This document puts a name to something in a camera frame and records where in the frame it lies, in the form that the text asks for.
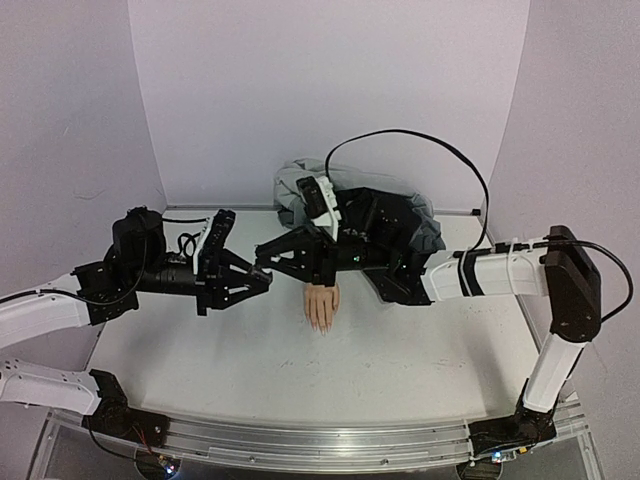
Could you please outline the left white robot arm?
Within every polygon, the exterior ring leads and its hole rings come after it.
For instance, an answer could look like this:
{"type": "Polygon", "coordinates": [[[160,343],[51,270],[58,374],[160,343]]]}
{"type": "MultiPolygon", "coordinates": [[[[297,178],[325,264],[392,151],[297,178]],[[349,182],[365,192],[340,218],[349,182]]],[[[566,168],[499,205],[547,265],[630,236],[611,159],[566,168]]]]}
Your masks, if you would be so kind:
{"type": "MultiPolygon", "coordinates": [[[[269,290],[273,277],[226,249],[236,215],[220,210],[202,229],[167,247],[168,219],[146,207],[130,210],[112,226],[112,245],[101,261],[1,300],[1,346],[48,333],[98,326],[139,308],[140,293],[188,296],[200,316],[221,311],[269,290]]],[[[108,372],[65,371],[17,358],[1,360],[1,400],[95,415],[116,437],[131,433],[117,379],[108,372]]]]}

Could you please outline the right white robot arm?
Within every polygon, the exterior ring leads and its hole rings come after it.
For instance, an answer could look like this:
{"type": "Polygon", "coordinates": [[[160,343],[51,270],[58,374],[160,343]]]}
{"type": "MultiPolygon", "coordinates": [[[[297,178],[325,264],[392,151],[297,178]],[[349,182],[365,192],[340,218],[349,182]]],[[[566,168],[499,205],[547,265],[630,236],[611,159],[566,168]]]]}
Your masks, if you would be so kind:
{"type": "Polygon", "coordinates": [[[330,286],[363,271],[382,301],[427,306],[459,298],[546,296],[552,320],[520,407],[546,414],[602,325],[601,276],[570,229],[540,240],[446,251],[412,243],[421,224],[408,201],[384,192],[323,195],[309,187],[310,220],[255,249],[256,262],[305,283],[330,286]]]}

